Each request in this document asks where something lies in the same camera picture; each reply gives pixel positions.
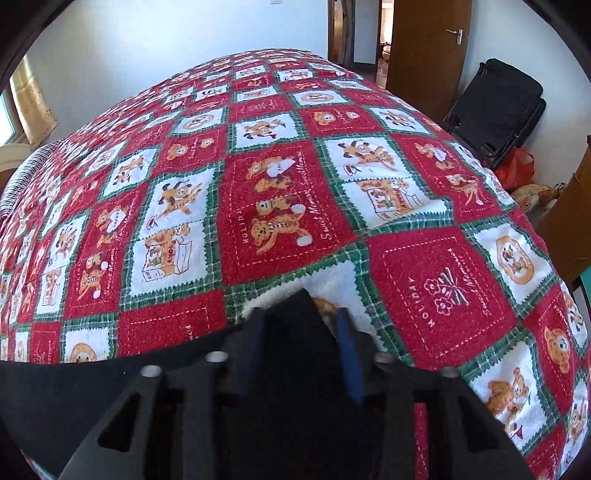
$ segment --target door handle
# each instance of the door handle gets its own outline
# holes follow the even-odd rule
[[[464,31],[461,28],[459,28],[458,30],[446,30],[446,32],[453,33],[457,37],[457,44],[462,45]]]

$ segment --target red plastic bag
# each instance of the red plastic bag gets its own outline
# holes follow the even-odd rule
[[[534,156],[522,148],[512,148],[495,170],[502,187],[512,192],[523,185],[529,185],[534,176]]]

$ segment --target floor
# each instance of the floor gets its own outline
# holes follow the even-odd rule
[[[355,73],[359,73],[360,75],[362,75],[365,80],[368,80],[370,82],[375,82],[380,87],[386,88],[386,80],[388,78],[388,61],[387,60],[384,60],[384,59],[378,60],[378,74],[376,75],[375,78],[374,78],[373,72],[367,72],[367,71],[361,71],[361,70],[357,71],[355,69],[353,69],[353,71]]]

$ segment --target window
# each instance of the window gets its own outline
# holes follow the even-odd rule
[[[4,94],[0,95],[0,145],[7,144],[17,134],[12,125],[10,114],[8,113],[8,105],[4,98]]]

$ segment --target red and white quilt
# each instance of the red and white quilt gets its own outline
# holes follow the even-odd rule
[[[586,328],[517,205],[411,105],[305,51],[115,105],[51,155],[0,245],[2,360],[161,349],[304,287],[403,361],[459,367],[538,478],[589,431]]]

